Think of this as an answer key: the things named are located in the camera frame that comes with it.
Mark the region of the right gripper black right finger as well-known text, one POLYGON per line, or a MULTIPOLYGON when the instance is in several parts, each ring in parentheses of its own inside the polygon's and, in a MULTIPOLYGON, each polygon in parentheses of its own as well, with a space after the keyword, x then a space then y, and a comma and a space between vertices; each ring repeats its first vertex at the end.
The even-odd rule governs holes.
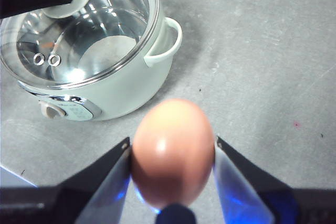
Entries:
POLYGON ((335 223, 335 190, 294 188, 218 137, 214 177, 226 223, 335 223))

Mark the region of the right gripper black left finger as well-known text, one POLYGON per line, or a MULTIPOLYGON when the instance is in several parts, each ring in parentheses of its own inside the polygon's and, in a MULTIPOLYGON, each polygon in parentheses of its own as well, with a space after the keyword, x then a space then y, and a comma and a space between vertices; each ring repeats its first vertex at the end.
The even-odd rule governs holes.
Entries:
POLYGON ((1 223, 119 223, 130 181, 126 137, 53 186, 1 187, 1 223))

